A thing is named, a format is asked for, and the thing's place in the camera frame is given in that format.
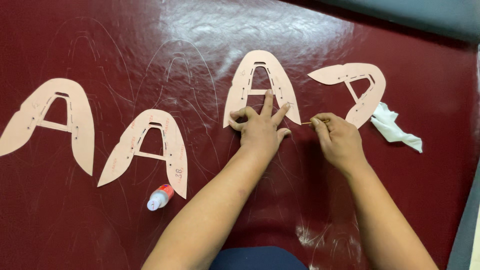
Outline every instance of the dark blue clothing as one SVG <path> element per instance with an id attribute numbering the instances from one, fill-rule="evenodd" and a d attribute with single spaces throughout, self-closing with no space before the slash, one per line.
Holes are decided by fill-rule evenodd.
<path id="1" fill-rule="evenodd" d="M 290 252 L 276 246 L 230 248 L 222 250 L 210 270 L 306 270 Z"/>

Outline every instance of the red leather table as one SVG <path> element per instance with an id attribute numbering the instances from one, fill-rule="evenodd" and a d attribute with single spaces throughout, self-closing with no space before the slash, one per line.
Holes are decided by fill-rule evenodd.
<path id="1" fill-rule="evenodd" d="M 73 158 L 67 132 L 38 127 L 0 157 L 0 268 L 139 269 L 168 222 L 239 148 L 222 115 L 236 68 L 254 49 L 280 61 L 303 122 L 322 111 L 345 117 L 354 104 L 344 84 L 307 73 L 349 62 L 382 70 L 382 101 L 424 153 L 386 142 L 367 122 L 365 154 L 446 267 L 478 160 L 476 45 L 312 1 L 3 0 L 0 14 L 0 131 L 37 87 L 63 77 L 87 93 L 96 136 L 93 177 Z M 265 78 L 258 70 L 254 88 L 268 88 Z M 360 95 L 367 83 L 353 87 Z M 262 102 L 248 98 L 257 110 Z M 46 119 L 66 121 L 64 106 L 52 105 Z M 96 187 L 125 128 L 151 108 L 175 117 L 189 158 L 187 200 L 174 196 L 155 212 L 145 204 L 168 182 L 164 161 L 135 157 L 119 179 Z M 282 126 L 293 134 L 224 248 L 276 245 L 311 269 L 367 269 L 345 180 L 307 126 Z M 142 151 L 160 153 L 159 131 L 147 137 Z"/>

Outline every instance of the finger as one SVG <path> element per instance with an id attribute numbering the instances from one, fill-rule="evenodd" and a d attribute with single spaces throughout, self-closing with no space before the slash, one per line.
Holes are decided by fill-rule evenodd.
<path id="1" fill-rule="evenodd" d="M 290 103 L 287 102 L 283 104 L 283 106 L 272 116 L 273 123 L 275 123 L 277 126 L 280 125 L 283 118 L 285 117 L 285 114 L 289 109 L 290 109 Z"/>
<path id="2" fill-rule="evenodd" d="M 323 112 L 323 113 L 319 113 L 319 114 L 315 115 L 313 118 L 316 118 L 320 121 L 332 122 L 332 121 L 336 121 L 338 116 L 334 115 L 331 112 Z"/>
<path id="3" fill-rule="evenodd" d="M 245 123 L 237 123 L 233 120 L 229 120 L 228 124 L 236 131 L 241 131 Z"/>
<path id="4" fill-rule="evenodd" d="M 273 91 L 272 89 L 268 89 L 265 92 L 264 106 L 262 108 L 262 112 L 260 113 L 260 115 L 272 116 L 272 109 L 273 109 Z"/>
<path id="5" fill-rule="evenodd" d="M 287 129 L 287 128 L 281 128 L 279 130 L 276 131 L 276 135 L 278 137 L 278 143 L 281 143 L 283 138 L 289 134 L 292 134 L 292 132 Z"/>
<path id="6" fill-rule="evenodd" d="M 328 131 L 327 125 L 315 117 L 312 117 L 310 121 L 312 122 L 312 125 L 315 127 L 315 132 L 318 135 L 320 144 L 324 145 L 326 143 L 331 143 L 332 140 L 330 139 L 330 132 Z"/>
<path id="7" fill-rule="evenodd" d="M 238 118 L 240 118 L 239 111 L 237 110 L 231 111 L 230 117 L 233 119 L 233 121 L 236 121 Z"/>
<path id="8" fill-rule="evenodd" d="M 230 116 L 235 120 L 238 119 L 239 117 L 245 117 L 245 116 L 247 116 L 247 118 L 251 118 L 254 115 L 258 115 L 258 114 L 250 106 L 241 108 L 238 111 L 230 112 Z"/>
<path id="9" fill-rule="evenodd" d="M 329 131 L 333 131 L 335 128 L 335 124 L 338 122 L 340 117 L 336 116 L 331 112 L 323 112 L 315 115 L 313 118 L 320 120 L 321 122 L 325 123 Z"/>

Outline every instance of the left hand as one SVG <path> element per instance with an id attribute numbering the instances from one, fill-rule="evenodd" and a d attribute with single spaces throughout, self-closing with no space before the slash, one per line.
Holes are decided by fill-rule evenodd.
<path id="1" fill-rule="evenodd" d="M 277 130 L 283 117 L 290 109 L 290 104 L 284 104 L 272 116 L 273 109 L 273 91 L 268 89 L 265 93 L 265 102 L 262 112 L 258 115 L 254 109 L 247 106 L 238 111 L 231 111 L 232 119 L 239 117 L 248 117 L 245 123 L 237 123 L 230 120 L 228 123 L 236 131 L 241 131 L 241 148 L 247 148 L 256 153 L 256 156 L 265 157 L 269 160 L 273 158 L 285 135 L 291 134 L 287 128 Z"/>

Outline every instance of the white tissue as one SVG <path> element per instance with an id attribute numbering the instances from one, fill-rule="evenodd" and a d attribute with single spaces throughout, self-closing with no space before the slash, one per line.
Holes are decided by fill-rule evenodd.
<path id="1" fill-rule="evenodd" d="M 412 135 L 403 132 L 396 124 L 395 119 L 398 116 L 398 113 L 390 111 L 387 105 L 383 102 L 380 102 L 373 112 L 371 122 L 377 127 L 378 131 L 387 139 L 389 142 L 399 142 L 402 141 L 406 145 L 411 146 L 418 152 L 421 150 L 421 139 Z"/>

